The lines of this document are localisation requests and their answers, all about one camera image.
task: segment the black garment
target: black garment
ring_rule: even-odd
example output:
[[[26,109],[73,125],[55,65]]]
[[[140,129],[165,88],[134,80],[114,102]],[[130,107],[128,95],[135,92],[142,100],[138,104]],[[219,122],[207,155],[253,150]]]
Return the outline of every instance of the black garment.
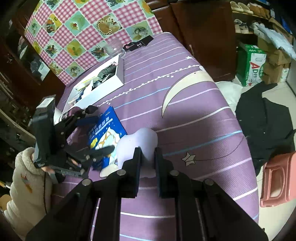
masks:
[[[292,120],[288,107],[262,98],[262,92],[277,84],[261,82],[241,95],[236,115],[247,139],[256,175],[272,157],[295,151]]]

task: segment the green box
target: green box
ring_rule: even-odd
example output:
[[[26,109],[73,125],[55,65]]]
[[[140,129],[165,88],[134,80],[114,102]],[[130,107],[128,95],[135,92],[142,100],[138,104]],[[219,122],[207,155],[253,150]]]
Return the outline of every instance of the green box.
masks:
[[[237,52],[237,77],[242,86],[261,82],[266,53],[256,45],[239,43]]]

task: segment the checkered tablecloth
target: checkered tablecloth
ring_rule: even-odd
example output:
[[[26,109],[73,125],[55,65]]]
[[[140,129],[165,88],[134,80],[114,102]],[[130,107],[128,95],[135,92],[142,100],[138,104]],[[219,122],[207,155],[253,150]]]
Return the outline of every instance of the checkered tablecloth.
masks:
[[[25,36],[67,85],[108,57],[112,39],[128,44],[161,32],[144,0],[40,0]]]

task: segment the purple tablecloth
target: purple tablecloth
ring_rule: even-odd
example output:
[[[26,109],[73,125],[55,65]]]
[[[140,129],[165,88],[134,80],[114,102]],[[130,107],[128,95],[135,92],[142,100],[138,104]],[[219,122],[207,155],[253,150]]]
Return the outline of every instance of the purple tablecloth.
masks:
[[[181,90],[162,117],[161,106],[170,87],[198,71],[203,67],[172,34],[158,34],[148,46],[124,56],[124,86],[95,105],[99,113],[113,106],[128,134],[142,127],[156,131],[158,146],[176,170],[196,180],[212,178],[258,222],[258,190],[249,148],[216,84],[205,81]],[[67,86],[60,110],[81,78]],[[79,140],[86,137],[83,131],[77,135]],[[89,176],[99,180],[97,171]],[[78,182],[68,176],[55,186],[54,198],[65,196]],[[123,199],[121,212],[121,240],[175,240],[174,201],[158,198],[154,178],[140,180],[137,198]]]

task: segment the silver screw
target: silver screw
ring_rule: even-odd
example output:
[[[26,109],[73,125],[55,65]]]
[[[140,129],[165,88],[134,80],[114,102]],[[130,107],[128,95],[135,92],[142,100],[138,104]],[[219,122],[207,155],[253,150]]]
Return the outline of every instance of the silver screw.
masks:
[[[205,184],[211,186],[211,185],[214,184],[214,181],[213,181],[212,179],[210,179],[210,178],[207,178],[207,179],[205,180]]]
[[[120,169],[120,170],[118,170],[116,173],[117,173],[118,176],[123,176],[123,175],[126,174],[126,171],[123,170],[123,169]]]
[[[170,174],[174,177],[178,176],[179,175],[179,172],[177,170],[171,170],[170,171]]]
[[[89,184],[91,184],[91,180],[90,179],[84,179],[83,181],[82,181],[82,185],[83,186],[88,186]]]

